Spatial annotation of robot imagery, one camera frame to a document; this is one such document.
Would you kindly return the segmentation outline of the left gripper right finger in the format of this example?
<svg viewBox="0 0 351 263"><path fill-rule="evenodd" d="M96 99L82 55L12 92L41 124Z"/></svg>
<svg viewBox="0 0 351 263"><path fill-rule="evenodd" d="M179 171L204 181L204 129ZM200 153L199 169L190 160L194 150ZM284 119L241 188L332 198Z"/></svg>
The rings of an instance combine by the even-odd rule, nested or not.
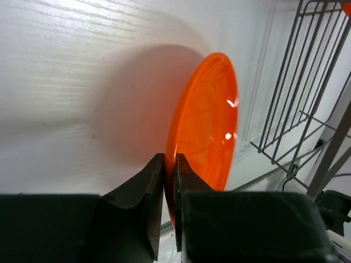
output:
<svg viewBox="0 0 351 263"><path fill-rule="evenodd" d="M336 262L317 206L293 192L213 190L183 154L174 167L182 262Z"/></svg>

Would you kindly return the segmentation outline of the orange plastic plate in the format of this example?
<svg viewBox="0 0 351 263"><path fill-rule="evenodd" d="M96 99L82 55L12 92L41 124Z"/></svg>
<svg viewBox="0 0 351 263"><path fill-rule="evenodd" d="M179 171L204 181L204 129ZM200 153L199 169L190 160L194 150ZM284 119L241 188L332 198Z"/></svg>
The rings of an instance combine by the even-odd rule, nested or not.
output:
<svg viewBox="0 0 351 263"><path fill-rule="evenodd" d="M344 1L344 2L340 2L339 3L342 10L344 11L344 13L346 14L346 16L350 17L351 15L351 1Z"/></svg>
<svg viewBox="0 0 351 263"><path fill-rule="evenodd" d="M192 170L214 190L224 190L237 140L238 117L234 67L224 53L212 53L188 80L168 132L165 197L173 224L176 155L184 154Z"/></svg>

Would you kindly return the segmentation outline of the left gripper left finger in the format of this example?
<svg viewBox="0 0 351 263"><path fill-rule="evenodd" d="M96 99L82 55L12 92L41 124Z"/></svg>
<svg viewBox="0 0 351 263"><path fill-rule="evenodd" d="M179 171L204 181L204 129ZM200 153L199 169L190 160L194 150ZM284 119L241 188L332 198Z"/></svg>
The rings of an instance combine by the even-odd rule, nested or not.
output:
<svg viewBox="0 0 351 263"><path fill-rule="evenodd" d="M164 155L111 192L1 195L1 262L157 260Z"/></svg>

